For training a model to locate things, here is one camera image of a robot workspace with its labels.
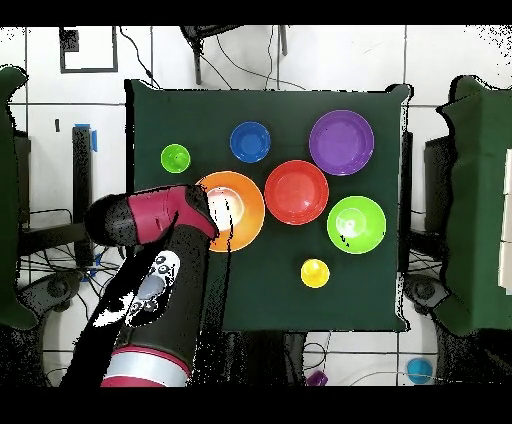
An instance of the small green bowl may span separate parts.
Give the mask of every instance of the small green bowl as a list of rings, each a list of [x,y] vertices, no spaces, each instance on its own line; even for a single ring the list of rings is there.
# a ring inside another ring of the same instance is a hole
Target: small green bowl
[[[181,144],[170,144],[160,155],[164,169],[173,174],[185,171],[190,165],[190,153]]]
[[[381,207],[363,196],[340,200],[327,217],[327,233],[334,245],[352,254],[375,249],[386,234],[386,217]]]

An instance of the black chair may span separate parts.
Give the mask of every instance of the black chair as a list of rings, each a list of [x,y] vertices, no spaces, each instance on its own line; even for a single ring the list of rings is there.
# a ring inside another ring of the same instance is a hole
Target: black chair
[[[180,26],[181,33],[192,47],[194,52],[194,67],[196,70],[196,84],[201,85],[201,62],[200,58],[203,54],[203,41],[207,37],[222,34],[223,32],[241,27],[242,25],[197,25],[197,26]],[[288,54],[286,42],[286,25],[279,26],[279,38],[282,40],[283,55]]]

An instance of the bowl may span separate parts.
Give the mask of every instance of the bowl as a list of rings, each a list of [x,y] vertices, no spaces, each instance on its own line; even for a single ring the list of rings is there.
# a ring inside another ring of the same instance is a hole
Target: bowl
[[[190,165],[190,153],[181,144],[170,144],[160,155],[164,169],[173,174],[185,171]]]
[[[267,155],[270,134],[259,122],[242,122],[233,130],[229,145],[233,154],[242,162],[255,163]]]
[[[265,202],[256,184],[245,175],[221,171],[197,182],[206,191],[210,216],[219,237],[210,243],[213,252],[235,252],[259,234],[265,219]]]
[[[374,137],[370,124],[351,110],[333,110],[322,116],[309,136],[316,165],[331,175],[351,175],[370,160]]]
[[[302,225],[316,219],[329,199],[325,175],[303,160],[284,162],[275,168],[265,183],[265,202],[279,221]]]
[[[338,249],[353,254],[367,253],[384,238],[386,217],[372,199],[346,197],[329,212],[327,233]]]

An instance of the dark green tablecloth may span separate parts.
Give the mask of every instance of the dark green tablecloth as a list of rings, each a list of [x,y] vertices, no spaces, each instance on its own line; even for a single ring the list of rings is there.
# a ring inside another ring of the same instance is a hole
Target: dark green tablecloth
[[[364,116],[375,136],[373,156],[355,175],[327,175],[329,202],[320,217],[290,226],[267,210],[259,236],[233,253],[224,329],[405,329],[395,315],[395,287],[400,107],[409,96],[408,86],[380,93],[157,91],[139,81],[131,86],[135,190],[194,184],[212,172],[232,170],[250,177],[263,192],[277,165],[312,161],[309,134],[323,114],[350,109]],[[256,164],[239,161],[229,148],[231,132],[247,120],[265,125],[272,138],[269,154]],[[160,164],[162,149],[172,143],[186,146],[192,157],[181,174],[170,174]],[[387,217],[386,237],[364,255],[338,250],[327,236],[329,210],[350,195],[372,198]],[[322,259],[330,268],[330,280],[321,289],[307,288],[300,280],[300,267],[308,258]],[[226,260],[226,254],[211,253],[208,290],[222,281]]]
[[[512,93],[473,76],[452,83],[441,108],[455,139],[453,204],[446,227],[446,284],[452,295],[435,313],[459,336],[476,329],[512,329],[512,296],[498,286],[507,149],[512,148]]]

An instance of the blue tape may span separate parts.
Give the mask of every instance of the blue tape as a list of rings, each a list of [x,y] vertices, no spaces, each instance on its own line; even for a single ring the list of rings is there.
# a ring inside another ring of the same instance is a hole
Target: blue tape
[[[98,139],[96,135],[96,130],[92,132],[91,136],[91,150],[94,150],[95,152],[98,151]]]

